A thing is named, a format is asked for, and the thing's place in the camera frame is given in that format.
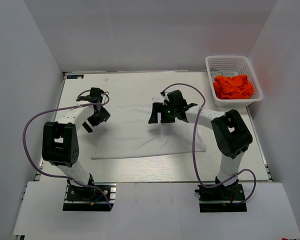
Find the white t shirt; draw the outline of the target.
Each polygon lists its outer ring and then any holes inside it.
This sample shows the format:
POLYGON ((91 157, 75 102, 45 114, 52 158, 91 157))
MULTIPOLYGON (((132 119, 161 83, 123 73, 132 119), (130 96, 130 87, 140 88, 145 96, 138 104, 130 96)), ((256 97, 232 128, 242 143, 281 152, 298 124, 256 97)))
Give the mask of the white t shirt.
POLYGON ((110 113, 93 131, 92 160, 142 158, 190 153, 192 123, 149 124, 152 105, 108 106, 110 113))

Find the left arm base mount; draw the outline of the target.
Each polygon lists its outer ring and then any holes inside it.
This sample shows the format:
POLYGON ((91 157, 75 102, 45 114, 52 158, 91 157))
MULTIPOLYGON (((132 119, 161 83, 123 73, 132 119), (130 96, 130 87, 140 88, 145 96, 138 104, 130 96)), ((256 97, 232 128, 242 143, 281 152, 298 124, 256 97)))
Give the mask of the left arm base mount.
MULTIPOLYGON (((116 183, 95 183, 107 197, 111 207, 116 198, 116 183)), ((64 212, 110 212, 103 194, 95 188, 67 184, 62 210, 64 212)))

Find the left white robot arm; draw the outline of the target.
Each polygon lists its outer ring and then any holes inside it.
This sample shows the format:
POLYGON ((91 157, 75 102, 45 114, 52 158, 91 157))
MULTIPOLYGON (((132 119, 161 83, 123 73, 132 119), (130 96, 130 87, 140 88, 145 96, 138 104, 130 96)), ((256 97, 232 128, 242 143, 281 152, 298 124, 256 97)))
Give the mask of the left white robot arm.
POLYGON ((63 174, 79 186, 78 193, 89 200, 95 196, 93 177, 79 161, 78 130, 88 133, 93 127, 106 122, 110 113, 104 108, 108 92, 92 87, 88 95, 80 95, 76 105, 57 121, 48 121, 43 126, 42 158, 60 169, 63 174))

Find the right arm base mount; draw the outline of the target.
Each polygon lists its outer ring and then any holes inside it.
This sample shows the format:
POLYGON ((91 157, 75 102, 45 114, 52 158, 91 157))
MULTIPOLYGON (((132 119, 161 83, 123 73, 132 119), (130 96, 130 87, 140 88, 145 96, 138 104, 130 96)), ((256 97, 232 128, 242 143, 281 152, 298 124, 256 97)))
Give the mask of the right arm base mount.
POLYGON ((243 186, 239 183, 215 188, 204 188, 198 185, 194 192, 198 195, 201 213, 247 212, 247 205, 243 202, 246 196, 243 186))

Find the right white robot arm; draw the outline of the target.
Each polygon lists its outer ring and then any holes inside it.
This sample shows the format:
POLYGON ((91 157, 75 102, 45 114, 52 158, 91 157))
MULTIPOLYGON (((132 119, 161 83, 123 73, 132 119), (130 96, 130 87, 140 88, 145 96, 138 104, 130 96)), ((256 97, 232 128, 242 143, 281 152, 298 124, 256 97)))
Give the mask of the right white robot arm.
POLYGON ((216 188, 216 195, 226 200, 234 193, 233 184, 238 182, 241 160, 253 141, 252 134, 240 113, 231 109, 226 112, 204 108, 202 104, 187 103, 180 90, 161 93, 163 102, 154 102, 148 120, 149 124, 174 123, 176 119, 193 124, 192 161, 199 184, 205 189, 216 188), (215 184, 204 184, 199 176, 196 163, 195 142, 198 125, 213 131, 214 138, 221 152, 219 172, 215 184))

